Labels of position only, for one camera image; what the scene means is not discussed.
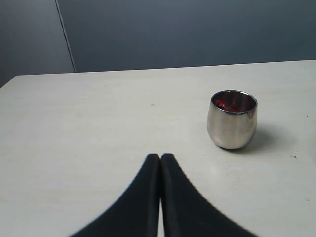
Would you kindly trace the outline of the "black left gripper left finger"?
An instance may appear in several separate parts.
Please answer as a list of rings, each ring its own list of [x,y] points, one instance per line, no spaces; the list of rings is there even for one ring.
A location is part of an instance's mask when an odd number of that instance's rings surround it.
[[[148,154],[124,193],[74,237],[156,237],[160,205],[160,158]]]

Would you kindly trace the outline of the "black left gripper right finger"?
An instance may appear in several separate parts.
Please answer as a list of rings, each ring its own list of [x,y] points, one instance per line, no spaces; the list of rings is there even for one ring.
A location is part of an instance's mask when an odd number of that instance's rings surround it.
[[[251,237],[252,232],[210,204],[173,154],[161,157],[162,214],[166,237]]]

